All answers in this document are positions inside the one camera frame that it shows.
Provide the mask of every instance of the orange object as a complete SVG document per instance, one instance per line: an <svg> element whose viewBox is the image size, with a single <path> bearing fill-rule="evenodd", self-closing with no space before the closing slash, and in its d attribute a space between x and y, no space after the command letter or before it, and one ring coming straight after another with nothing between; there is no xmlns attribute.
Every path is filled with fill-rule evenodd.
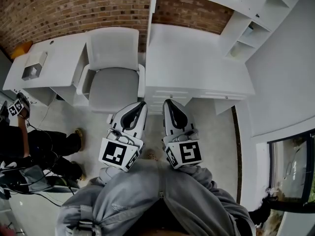
<svg viewBox="0 0 315 236"><path fill-rule="evenodd" d="M11 59L15 59L16 57L27 53L29 51L29 49L31 48L32 44L33 44L32 41L28 41L28 42L25 42L21 45L18 45L15 48L13 54L11 55Z"/></svg>

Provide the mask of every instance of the chair backrest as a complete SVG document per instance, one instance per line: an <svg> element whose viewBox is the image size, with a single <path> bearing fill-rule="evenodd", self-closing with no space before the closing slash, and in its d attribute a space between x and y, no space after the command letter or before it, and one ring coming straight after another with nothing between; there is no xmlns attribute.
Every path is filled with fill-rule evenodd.
<svg viewBox="0 0 315 236"><path fill-rule="evenodd" d="M111 67L138 70L138 30L108 27L95 29L87 34L91 70Z"/></svg>

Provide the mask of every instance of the brick wall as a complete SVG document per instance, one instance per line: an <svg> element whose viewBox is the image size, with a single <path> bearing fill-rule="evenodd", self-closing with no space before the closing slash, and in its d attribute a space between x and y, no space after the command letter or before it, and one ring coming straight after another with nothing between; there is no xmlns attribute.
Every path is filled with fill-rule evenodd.
<svg viewBox="0 0 315 236"><path fill-rule="evenodd" d="M145 51L150 0L0 0L0 45L15 46L93 30L122 26L140 31Z"/></svg>
<svg viewBox="0 0 315 236"><path fill-rule="evenodd" d="M152 23L221 34L234 10L208 0L157 0Z"/></svg>

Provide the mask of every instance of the white office chair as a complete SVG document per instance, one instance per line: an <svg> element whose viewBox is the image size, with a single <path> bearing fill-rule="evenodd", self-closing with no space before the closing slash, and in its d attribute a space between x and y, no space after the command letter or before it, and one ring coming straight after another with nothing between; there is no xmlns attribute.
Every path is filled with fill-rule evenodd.
<svg viewBox="0 0 315 236"><path fill-rule="evenodd" d="M87 34L89 64L83 69L77 94L88 98L91 111L115 114L143 98L145 69L138 64L139 31L110 27Z"/></svg>

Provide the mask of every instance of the gray sweatshirt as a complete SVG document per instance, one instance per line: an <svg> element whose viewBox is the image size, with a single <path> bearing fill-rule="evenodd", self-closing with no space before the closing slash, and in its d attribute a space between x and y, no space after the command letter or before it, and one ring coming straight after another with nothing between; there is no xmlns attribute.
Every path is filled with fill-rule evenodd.
<svg viewBox="0 0 315 236"><path fill-rule="evenodd" d="M76 235L73 228L88 220L96 235L122 236L159 199L190 235L239 236L237 218L246 220L255 235L247 210L217 188L207 169L173 170L167 163L142 159L128 173L101 169L97 179L63 204L56 235Z"/></svg>

